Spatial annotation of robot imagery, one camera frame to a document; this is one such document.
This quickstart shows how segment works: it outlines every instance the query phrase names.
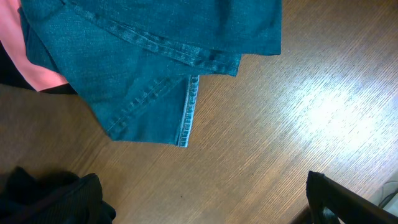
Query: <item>floor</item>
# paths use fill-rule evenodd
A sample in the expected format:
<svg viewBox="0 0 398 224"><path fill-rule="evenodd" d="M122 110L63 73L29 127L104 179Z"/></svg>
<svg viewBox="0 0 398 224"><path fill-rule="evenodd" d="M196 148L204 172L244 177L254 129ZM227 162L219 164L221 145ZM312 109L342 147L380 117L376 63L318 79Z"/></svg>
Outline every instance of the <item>floor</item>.
<svg viewBox="0 0 398 224"><path fill-rule="evenodd" d="M0 86L0 172L95 172L115 223L289 223L307 172L369 198L398 167L398 1L285 0L282 55L202 77L190 145L111 142L75 96Z"/></svg>

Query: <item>pink fabric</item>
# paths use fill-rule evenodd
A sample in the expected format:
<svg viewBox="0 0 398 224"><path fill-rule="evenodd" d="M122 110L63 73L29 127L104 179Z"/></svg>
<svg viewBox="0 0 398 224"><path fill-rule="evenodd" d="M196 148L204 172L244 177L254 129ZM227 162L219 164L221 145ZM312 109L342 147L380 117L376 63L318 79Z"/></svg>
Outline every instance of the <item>pink fabric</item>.
<svg viewBox="0 0 398 224"><path fill-rule="evenodd" d="M28 61L18 13L20 6L20 0L0 0L0 41L4 49L21 75L36 91L68 83L62 75Z"/></svg>

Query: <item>blue denim jeans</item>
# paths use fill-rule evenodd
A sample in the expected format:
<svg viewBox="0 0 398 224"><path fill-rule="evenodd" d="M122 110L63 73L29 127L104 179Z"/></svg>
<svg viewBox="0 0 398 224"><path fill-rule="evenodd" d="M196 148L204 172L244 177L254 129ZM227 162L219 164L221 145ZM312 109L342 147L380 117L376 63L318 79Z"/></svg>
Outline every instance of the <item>blue denim jeans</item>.
<svg viewBox="0 0 398 224"><path fill-rule="evenodd" d="M235 76L242 53L280 53L280 1L271 21L235 30L237 15L220 30L171 3L152 12L160 1L126 2L22 0L20 10L28 59L64 75L113 140L186 147L199 76Z"/></svg>

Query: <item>denim fabric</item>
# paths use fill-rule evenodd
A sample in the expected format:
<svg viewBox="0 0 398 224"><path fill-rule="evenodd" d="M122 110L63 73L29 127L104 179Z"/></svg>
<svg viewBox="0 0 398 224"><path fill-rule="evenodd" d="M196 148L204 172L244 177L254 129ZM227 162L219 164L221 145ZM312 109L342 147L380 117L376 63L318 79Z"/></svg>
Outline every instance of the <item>denim fabric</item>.
<svg viewBox="0 0 398 224"><path fill-rule="evenodd" d="M272 17L271 21L260 19L263 22L259 23L259 19L253 17L251 19L256 19L253 26L243 28L243 24L252 22L242 18L237 29L230 30L231 24L224 29L219 24L206 29L204 26L209 22L202 27L196 23L185 28L180 26L184 24L174 24L182 22L184 17L189 22L197 16L194 14L179 18L181 14L171 13L170 18L179 18L174 21L159 14L157 19L165 19L163 24L140 25L139 21L132 20L137 17L135 13L143 15L138 10L140 7L147 9L148 21L156 17L150 15L152 10L157 10L150 8L152 4L140 6L138 1L133 2L136 4L126 5L122 0L22 0L20 12L29 60L64 75L113 140L187 146L199 76L213 73L235 76L241 53L278 54L280 51L278 4L272 6L277 9L266 7L275 14L264 16L266 20ZM231 22L236 22L237 15L225 16L227 21L231 16ZM273 26L270 23L279 23L275 34L264 31ZM161 28L171 24L178 29ZM232 32L236 37L227 36ZM263 38L262 45L256 42L258 38Z"/></svg>

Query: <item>wooden floor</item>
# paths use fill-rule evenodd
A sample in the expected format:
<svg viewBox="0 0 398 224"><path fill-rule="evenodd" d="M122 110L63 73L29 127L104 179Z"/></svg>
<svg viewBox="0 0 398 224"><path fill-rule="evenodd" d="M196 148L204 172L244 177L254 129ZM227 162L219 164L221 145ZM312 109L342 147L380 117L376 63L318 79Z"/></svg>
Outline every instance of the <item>wooden floor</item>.
<svg viewBox="0 0 398 224"><path fill-rule="evenodd" d="M398 169L398 2L284 0L282 55L201 77L187 149L111 142L76 96L0 86L0 172L95 172L115 223L289 223L307 172L368 198Z"/></svg>

